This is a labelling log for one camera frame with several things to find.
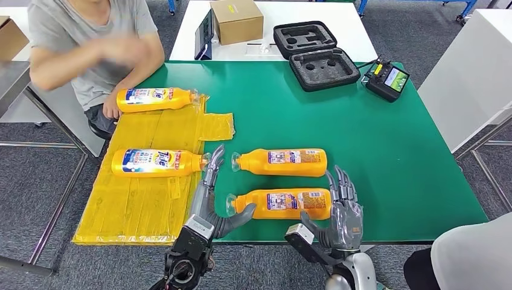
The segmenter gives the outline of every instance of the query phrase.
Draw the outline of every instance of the robotic hand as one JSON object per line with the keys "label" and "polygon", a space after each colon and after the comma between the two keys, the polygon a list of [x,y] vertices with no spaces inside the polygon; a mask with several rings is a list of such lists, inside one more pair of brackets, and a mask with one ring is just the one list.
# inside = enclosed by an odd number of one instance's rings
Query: robotic hand
{"label": "robotic hand", "polygon": [[[308,262],[330,265],[333,272],[325,284],[326,290],[376,290],[375,269],[370,257],[359,250],[363,235],[363,208],[357,203],[354,184],[347,173],[335,166],[338,182],[329,171],[331,218],[328,228],[319,228],[309,215],[301,212],[301,224],[292,225],[285,239]],[[313,237],[331,250],[324,254],[312,247]]]}
{"label": "robotic hand", "polygon": [[241,213],[225,218],[214,210],[214,188],[219,167],[224,162],[224,145],[212,154],[206,174],[194,192],[189,218],[172,249],[165,254],[164,278],[150,290],[194,290],[201,277],[214,267],[212,240],[226,236],[252,219],[255,204]]}

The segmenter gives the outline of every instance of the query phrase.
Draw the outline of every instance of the gray t-shirt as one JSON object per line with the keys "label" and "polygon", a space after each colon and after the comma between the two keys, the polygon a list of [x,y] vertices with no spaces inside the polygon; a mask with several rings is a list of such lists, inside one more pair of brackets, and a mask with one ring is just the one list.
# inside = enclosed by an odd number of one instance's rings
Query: gray t-shirt
{"label": "gray t-shirt", "polygon": [[438,237],[430,257],[441,290],[512,289],[512,213]]}
{"label": "gray t-shirt", "polygon": [[[65,53],[99,37],[142,36],[157,31],[145,0],[110,0],[110,18],[104,26],[82,18],[68,0],[33,0],[28,7],[32,47]],[[87,111],[102,104],[130,69],[108,60],[71,81],[78,102]]]}

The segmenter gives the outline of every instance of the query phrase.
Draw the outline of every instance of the gray carpet floor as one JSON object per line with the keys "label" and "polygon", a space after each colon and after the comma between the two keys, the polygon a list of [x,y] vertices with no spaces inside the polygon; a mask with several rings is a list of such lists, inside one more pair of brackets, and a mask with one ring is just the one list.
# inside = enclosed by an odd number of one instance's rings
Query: gray carpet floor
{"label": "gray carpet floor", "polygon": [[[0,5],[18,0],[0,0]],[[177,1],[170,16],[165,0],[148,0],[165,48],[170,55],[188,4]],[[481,1],[477,8],[487,6]],[[401,61],[419,87],[461,27],[455,23],[464,4],[372,0],[363,24],[378,53]],[[512,141],[512,129],[500,139]],[[2,140],[66,142],[57,128],[46,124],[0,124]],[[485,147],[483,159],[512,198],[512,148]],[[28,260],[72,175],[80,154],[74,149],[9,149],[0,147],[0,255]],[[476,197],[490,219],[506,213],[472,156],[460,162]],[[162,273],[161,246],[77,246],[70,242],[91,192],[97,168],[87,163],[57,223],[40,265],[58,269],[57,275],[35,275],[0,269],[0,289],[147,289]],[[393,289],[408,289],[402,266],[418,245],[379,245],[368,251],[377,278]],[[201,289],[322,289],[325,274],[304,261],[289,246],[217,246],[215,271]]]}

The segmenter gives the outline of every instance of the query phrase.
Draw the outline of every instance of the metal table leg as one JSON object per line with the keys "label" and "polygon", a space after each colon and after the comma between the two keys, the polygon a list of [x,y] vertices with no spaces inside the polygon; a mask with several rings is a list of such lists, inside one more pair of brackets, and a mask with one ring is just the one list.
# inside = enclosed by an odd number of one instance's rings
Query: metal table leg
{"label": "metal table leg", "polygon": [[467,16],[469,11],[471,11],[471,9],[473,8],[473,6],[475,6],[475,4],[476,4],[476,0],[470,1],[470,2],[466,2],[466,8],[461,13],[462,18]]}
{"label": "metal table leg", "polygon": [[15,271],[32,273],[40,276],[50,276],[53,270],[41,266],[32,265],[15,259],[0,256],[0,267]]}
{"label": "metal table leg", "polygon": [[40,142],[14,142],[0,141],[2,147],[32,147],[32,148],[59,148],[59,149],[77,149],[75,144],[67,143],[40,143]]}
{"label": "metal table leg", "polygon": [[57,223],[57,220],[59,219],[62,210],[64,209],[64,205],[67,203],[69,199],[71,190],[77,182],[80,172],[82,172],[83,166],[85,165],[85,161],[87,161],[87,155],[83,154],[80,158],[80,161],[78,162],[77,167],[75,168],[75,172],[73,172],[73,175],[71,176],[71,179],[69,180],[68,185],[64,190],[64,193],[60,197],[59,203],[57,204],[55,211],[51,215],[50,221],[48,222],[48,225],[46,225],[45,231],[39,239],[39,242],[37,243],[36,248],[34,249],[34,252],[32,253],[32,256],[30,257],[28,263],[32,265],[35,265],[37,263],[37,260],[39,259],[39,256],[41,255],[41,252],[43,251],[46,242],[48,241],[48,238],[50,237],[50,234],[53,231],[53,228],[55,227],[55,224]]}
{"label": "metal table leg", "polygon": [[36,107],[45,114],[52,123],[56,124],[66,136],[68,136],[69,139],[84,153],[87,154],[87,156],[91,157],[91,160],[96,163],[100,164],[100,161],[94,154],[85,146],[85,144],[78,139],[78,137],[71,132],[71,130],[62,122],[61,119],[57,117],[57,115],[41,100],[41,98],[29,87],[27,86],[25,88],[25,95],[36,105]]}
{"label": "metal table leg", "polygon": [[489,140],[491,140],[494,136],[496,136],[499,132],[501,132],[503,129],[505,129],[505,127],[507,127],[509,124],[512,124],[512,115],[510,115],[507,119],[505,119],[499,125],[494,127],[491,131],[489,131],[489,133],[485,134],[482,138],[480,138],[473,145],[469,146],[468,149],[466,149],[462,153],[460,153],[455,159],[460,160],[464,155],[466,155],[470,151],[480,148],[485,143],[487,143]]}
{"label": "metal table leg", "polygon": [[487,141],[486,146],[512,146],[512,141]]}
{"label": "metal table leg", "polygon": [[512,204],[510,204],[510,201],[508,200],[507,196],[505,195],[505,193],[503,192],[503,190],[499,186],[498,182],[496,181],[496,179],[492,175],[491,171],[489,170],[489,168],[485,164],[485,162],[482,159],[482,157],[480,156],[480,154],[476,150],[472,150],[471,154],[473,154],[473,156],[475,157],[476,162],[478,163],[480,168],[484,171],[485,177],[487,177],[487,179],[491,183],[493,189],[496,191],[496,193],[498,193],[499,198],[501,199],[501,201],[503,202],[503,204],[505,205],[507,210],[508,211],[512,211]]}

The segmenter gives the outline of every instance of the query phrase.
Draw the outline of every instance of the person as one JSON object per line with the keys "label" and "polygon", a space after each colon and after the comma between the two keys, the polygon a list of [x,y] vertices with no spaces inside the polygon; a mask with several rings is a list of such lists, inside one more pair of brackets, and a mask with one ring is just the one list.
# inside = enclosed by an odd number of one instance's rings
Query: person
{"label": "person", "polygon": [[511,289],[512,213],[454,228],[403,267],[411,290]]}
{"label": "person", "polygon": [[146,0],[33,0],[28,7],[30,77],[41,89],[71,81],[87,118],[112,133],[119,90],[164,62]]}

